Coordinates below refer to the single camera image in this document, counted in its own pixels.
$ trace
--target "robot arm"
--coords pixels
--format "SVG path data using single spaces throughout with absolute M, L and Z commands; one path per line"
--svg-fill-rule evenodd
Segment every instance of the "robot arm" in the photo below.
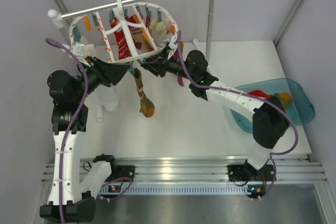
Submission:
M 108 64 L 97 58 L 87 57 L 88 94 L 99 85 L 116 85 L 129 69 L 129 65 Z M 94 217 L 96 196 L 105 181 L 115 179 L 116 160 L 113 156 L 101 155 L 93 160 L 93 166 L 82 183 L 79 182 L 80 153 L 86 133 L 88 108 L 83 105 L 66 146 L 61 153 L 61 144 L 84 92 L 84 79 L 70 76 L 63 70 L 53 72 L 48 78 L 49 94 L 54 99 L 52 131 L 55 141 L 55 168 L 53 185 L 47 205 L 40 207 L 40 216 L 49 221 L 59 222 L 59 205 L 63 206 L 66 222 L 86 222 Z M 60 180 L 60 156 L 63 155 L 62 180 Z M 59 185 L 62 183 L 62 202 L 59 202 Z
M 167 51 L 169 51 L 168 46 L 159 55 L 145 59 L 141 66 L 156 76 L 164 77 L 167 72 L 170 72 L 186 78 L 180 60 L 168 59 Z M 251 176 L 258 174 L 258 171 L 268 162 L 272 149 L 289 127 L 288 121 L 273 107 L 244 96 L 244 92 L 221 83 L 217 77 L 211 75 L 207 71 L 208 62 L 202 52 L 190 51 L 184 64 L 196 84 L 226 90 L 199 88 L 190 84 L 189 88 L 196 97 L 224 105 L 242 114 L 253 123 L 253 137 L 256 143 L 247 158 L 244 169 Z M 283 110 L 281 102 L 275 96 L 271 96 L 268 101 Z

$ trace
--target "white table surface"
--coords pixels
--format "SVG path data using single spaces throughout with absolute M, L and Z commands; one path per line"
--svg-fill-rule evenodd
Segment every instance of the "white table surface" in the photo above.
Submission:
M 205 51 L 205 43 L 200 43 L 200 48 Z M 193 49 L 191 43 L 186 43 L 184 57 Z M 213 42 L 211 59 L 217 77 L 231 87 L 285 77 L 272 41 Z M 154 116 L 145 118 L 139 112 L 135 82 L 127 73 L 114 87 L 119 105 L 113 112 L 104 110 L 103 122 L 96 121 L 95 103 L 91 96 L 87 98 L 89 116 L 82 158 L 102 153 L 115 157 L 210 157 L 250 153 L 253 136 L 237 125 L 230 110 L 196 98 L 187 80 L 184 80 L 185 86 L 180 87 L 172 74 L 158 78 L 140 70 L 145 93 L 155 105 Z M 292 154 L 311 153 L 303 127 L 299 126 L 298 131 L 299 144 Z M 289 128 L 274 152 L 289 149 L 293 142 L 294 132 Z

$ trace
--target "red cloth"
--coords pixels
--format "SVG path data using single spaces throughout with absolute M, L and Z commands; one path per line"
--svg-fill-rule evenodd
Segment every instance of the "red cloth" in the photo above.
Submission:
M 110 24 L 111 28 L 115 27 L 117 24 L 118 24 L 118 20 L 114 19 L 113 24 Z M 119 60 L 130 57 L 131 52 L 130 52 L 130 49 L 128 48 L 124 32 L 122 30 L 115 31 L 114 35 L 115 35 L 115 40 L 117 41 L 117 45 L 118 45 Z
M 269 94 L 266 94 L 259 89 L 248 92 L 248 93 L 251 94 L 251 95 L 255 95 L 256 97 L 262 97 L 262 98 L 266 98 L 266 99 L 271 97 Z
M 145 26 L 148 28 L 150 23 L 151 23 L 151 17 L 147 16 Z

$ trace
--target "drying rack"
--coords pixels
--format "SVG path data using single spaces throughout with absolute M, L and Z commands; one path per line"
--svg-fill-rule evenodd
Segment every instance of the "drying rack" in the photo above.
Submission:
M 123 0 L 121 1 L 122 5 L 127 4 L 134 4 L 139 1 L 146 1 L 146 0 Z M 214 13 L 214 5 L 215 0 L 209 0 L 209 11 L 208 11 L 208 24 L 207 24 L 207 35 L 206 35 L 206 50 L 205 50 L 205 58 L 210 61 L 210 52 L 211 52 L 211 41 L 212 41 L 212 28 L 213 28 L 213 13 Z M 118 6 L 118 2 L 107 4 L 107 5 L 101 5 L 89 9 L 79 10 L 77 12 L 72 13 L 58 13 L 55 10 L 50 10 L 48 12 L 48 16 L 53 20 L 55 26 L 59 29 L 61 34 L 64 36 L 67 42 L 69 41 L 68 36 L 68 29 L 65 26 L 65 20 L 76 18 L 78 16 L 82 16 L 89 13 L 94 13 L 99 10 L 105 10 L 105 9 L 112 9 Z M 194 40 L 194 44 L 197 47 L 197 40 Z

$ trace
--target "clothespin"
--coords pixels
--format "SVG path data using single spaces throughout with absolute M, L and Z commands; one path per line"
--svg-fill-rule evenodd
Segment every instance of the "clothespin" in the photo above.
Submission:
M 147 15 L 147 17 L 151 18 L 152 17 L 152 11 L 149 10 L 149 8 L 147 7 L 147 5 L 145 5 L 145 9 L 146 9 L 146 15 Z
M 162 17 L 161 17 L 160 8 L 158 8 L 157 11 L 158 11 L 158 21 L 159 21 L 159 22 L 162 22 Z
M 175 26 L 171 24 L 169 30 L 167 31 L 167 34 L 172 34 L 173 32 L 175 32 Z
M 113 10 L 110 10 L 110 13 L 109 13 L 109 16 L 110 16 L 110 24 L 113 24 L 113 22 L 114 22 L 114 12 L 113 12 Z
M 77 27 L 77 25 L 74 26 L 74 28 L 72 29 L 72 34 L 73 34 L 73 40 L 75 42 L 80 42 L 80 38 L 82 37 L 80 32 L 79 32 L 79 29 Z
M 129 64 L 130 64 L 130 69 L 129 69 L 128 71 L 129 71 L 132 75 L 135 76 L 135 69 L 134 69 L 133 63 L 130 61 Z
M 135 9 L 139 12 L 141 18 L 143 18 L 139 5 L 135 5 Z
M 124 18 L 126 18 L 127 17 L 127 9 L 124 9 Z
M 90 24 L 90 20 L 89 17 L 84 15 L 84 23 L 86 26 L 87 31 L 91 31 L 91 24 Z
M 96 14 L 92 13 L 92 18 L 93 18 L 93 22 L 94 22 L 95 26 L 99 26 L 99 22 L 97 20 Z

